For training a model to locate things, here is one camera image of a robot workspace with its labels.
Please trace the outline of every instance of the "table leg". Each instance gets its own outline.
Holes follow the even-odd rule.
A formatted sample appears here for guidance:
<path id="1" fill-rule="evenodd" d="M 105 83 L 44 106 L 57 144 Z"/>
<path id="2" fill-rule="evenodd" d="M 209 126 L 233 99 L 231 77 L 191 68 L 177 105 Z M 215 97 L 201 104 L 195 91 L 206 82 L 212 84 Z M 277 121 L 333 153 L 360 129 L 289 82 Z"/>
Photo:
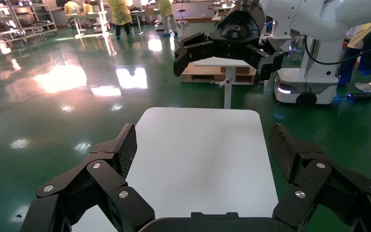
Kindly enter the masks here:
<path id="1" fill-rule="evenodd" d="M 231 109 L 232 84 L 235 83 L 236 67 L 226 67 L 225 78 L 231 82 L 225 85 L 224 89 L 224 109 Z"/>
<path id="2" fill-rule="evenodd" d="M 76 25 L 76 30 L 77 30 L 77 35 L 75 35 L 74 37 L 76 39 L 79 39 L 82 36 L 82 34 L 80 33 L 79 24 L 77 23 L 76 19 L 74 20 L 74 24 Z"/>
<path id="3" fill-rule="evenodd" d="M 141 35 L 144 34 L 144 31 L 142 31 L 142 27 L 140 25 L 140 17 L 139 17 L 139 15 L 137 14 L 136 16 L 137 16 L 137 25 L 139 25 L 139 31 L 140 31 L 140 33 L 138 35 L 141 36 Z"/>

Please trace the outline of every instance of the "green epoxy floor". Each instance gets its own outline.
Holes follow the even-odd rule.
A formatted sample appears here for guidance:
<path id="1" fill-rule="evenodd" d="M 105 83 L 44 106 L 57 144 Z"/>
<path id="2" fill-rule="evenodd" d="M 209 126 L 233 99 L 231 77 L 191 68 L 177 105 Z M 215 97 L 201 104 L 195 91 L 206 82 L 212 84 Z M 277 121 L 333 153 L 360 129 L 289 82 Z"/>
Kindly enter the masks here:
<path id="1" fill-rule="evenodd" d="M 190 24 L 183 36 L 213 28 L 212 23 Z M 39 185 L 78 165 L 94 144 L 115 138 L 146 109 L 223 108 L 218 86 L 180 84 L 173 75 L 174 44 L 183 36 L 164 38 L 152 27 L 143 29 L 140 38 L 110 36 L 115 56 L 109 55 L 107 41 L 76 40 L 68 29 L 0 55 L 0 231 L 19 231 Z M 284 67 L 299 65 L 289 60 Z M 257 111 L 266 138 L 273 123 L 283 123 L 296 138 L 319 143 L 339 164 L 371 178 L 371 103 L 277 104 L 273 83 L 233 87 L 232 108 Z M 349 85 L 338 95 L 349 92 L 358 90 Z M 271 166 L 281 197 L 288 184 L 273 160 Z M 349 228 L 319 207 L 307 231 L 327 230 Z"/>

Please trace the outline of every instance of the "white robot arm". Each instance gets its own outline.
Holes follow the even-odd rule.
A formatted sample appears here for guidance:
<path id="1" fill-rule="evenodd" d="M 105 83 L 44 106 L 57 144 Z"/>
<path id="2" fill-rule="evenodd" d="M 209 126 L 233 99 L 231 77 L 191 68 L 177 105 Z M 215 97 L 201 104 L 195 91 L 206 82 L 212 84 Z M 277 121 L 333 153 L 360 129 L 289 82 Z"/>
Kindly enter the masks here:
<path id="1" fill-rule="evenodd" d="M 371 22 L 371 0 L 260 0 L 264 13 L 313 38 L 310 54 L 326 64 L 339 60 L 349 28 Z M 304 54 L 299 69 L 280 69 L 274 94 L 279 102 L 331 104 L 338 84 L 337 65 L 314 62 Z"/>
<path id="2" fill-rule="evenodd" d="M 371 22 L 371 0 L 261 0 L 260 4 L 282 25 L 326 42 Z"/>

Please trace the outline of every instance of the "yellow lab coat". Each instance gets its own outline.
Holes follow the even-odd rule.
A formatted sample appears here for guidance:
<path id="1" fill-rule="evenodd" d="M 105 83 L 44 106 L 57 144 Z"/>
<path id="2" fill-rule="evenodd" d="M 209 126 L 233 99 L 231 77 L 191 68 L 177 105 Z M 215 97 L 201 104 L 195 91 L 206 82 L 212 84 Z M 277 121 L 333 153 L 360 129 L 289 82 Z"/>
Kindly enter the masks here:
<path id="1" fill-rule="evenodd" d="M 93 12 L 93 6 L 87 3 L 83 3 L 84 12 Z"/>
<path id="2" fill-rule="evenodd" d="M 359 29 L 359 33 L 354 35 L 351 41 L 349 41 L 348 47 L 362 49 L 363 48 L 362 40 L 369 32 L 371 32 L 371 23 L 363 24 Z"/>
<path id="3" fill-rule="evenodd" d="M 174 14 L 174 9 L 170 0 L 156 0 L 158 8 L 160 9 L 161 17 L 165 18 Z"/>
<path id="4" fill-rule="evenodd" d="M 65 4 L 65 15 L 70 15 L 70 14 L 79 13 L 79 12 L 75 12 L 75 9 L 80 10 L 80 6 L 79 6 L 79 4 L 77 4 L 77 3 L 74 2 L 74 1 L 68 1 L 68 2 Z"/>
<path id="5" fill-rule="evenodd" d="M 112 8 L 112 23 L 116 25 L 131 23 L 130 10 L 126 0 L 109 0 L 109 5 Z"/>

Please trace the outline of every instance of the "white desk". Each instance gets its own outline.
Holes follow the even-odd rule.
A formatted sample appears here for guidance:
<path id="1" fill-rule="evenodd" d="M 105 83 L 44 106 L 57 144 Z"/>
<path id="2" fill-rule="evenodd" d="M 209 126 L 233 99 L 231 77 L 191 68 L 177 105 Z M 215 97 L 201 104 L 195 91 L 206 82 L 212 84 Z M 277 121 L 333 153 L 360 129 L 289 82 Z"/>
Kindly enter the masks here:
<path id="1" fill-rule="evenodd" d="M 139 36 L 140 35 L 143 35 L 144 34 L 144 31 L 142 31 L 142 27 L 141 27 L 141 25 L 140 25 L 140 18 L 139 18 L 139 16 L 145 16 L 146 14 L 145 14 L 145 10 L 142 10 L 142 11 L 132 11 L 132 12 L 130 12 L 130 14 L 134 14 L 134 15 L 136 15 L 137 16 L 137 25 L 139 25 Z M 159 15 L 160 14 L 160 9 L 156 9 L 156 8 L 154 8 L 154 15 Z"/>
<path id="2" fill-rule="evenodd" d="M 82 33 L 82 31 L 86 31 L 86 29 L 82 29 L 82 25 L 80 24 L 80 19 L 100 18 L 100 26 L 102 29 L 102 35 L 106 38 L 107 36 L 109 36 L 109 33 L 108 32 L 106 33 L 106 26 L 105 26 L 105 23 L 107 23 L 106 13 L 107 11 L 99 11 L 99 12 L 85 14 L 85 15 L 83 15 L 82 13 L 79 13 L 79 14 L 74 13 L 74 14 L 67 14 L 66 17 L 72 16 L 74 18 L 74 23 L 75 23 L 76 30 L 77 30 L 77 35 L 74 36 L 76 39 L 80 39 L 83 36 L 84 37 L 99 36 L 99 34 L 85 35 L 84 33 Z"/>
<path id="3" fill-rule="evenodd" d="M 156 218 L 191 212 L 271 217 L 278 199 L 259 115 L 251 110 L 151 108 L 136 125 L 127 182 Z M 73 232 L 111 232 L 95 206 Z"/>
<path id="4" fill-rule="evenodd" d="M 235 82 L 235 74 L 236 74 L 237 67 L 251 67 L 251 65 L 247 64 L 243 60 L 211 57 L 211 58 L 195 61 L 194 65 L 195 66 L 206 66 L 206 67 L 221 67 L 221 66 L 226 67 L 225 79 L 230 80 L 229 84 L 225 84 L 224 82 L 216 82 L 216 84 L 220 84 L 220 88 L 222 88 L 222 85 L 225 85 L 224 109 L 231 109 L 232 85 L 250 85 L 250 83 L 248 82 L 238 82 L 238 83 Z"/>

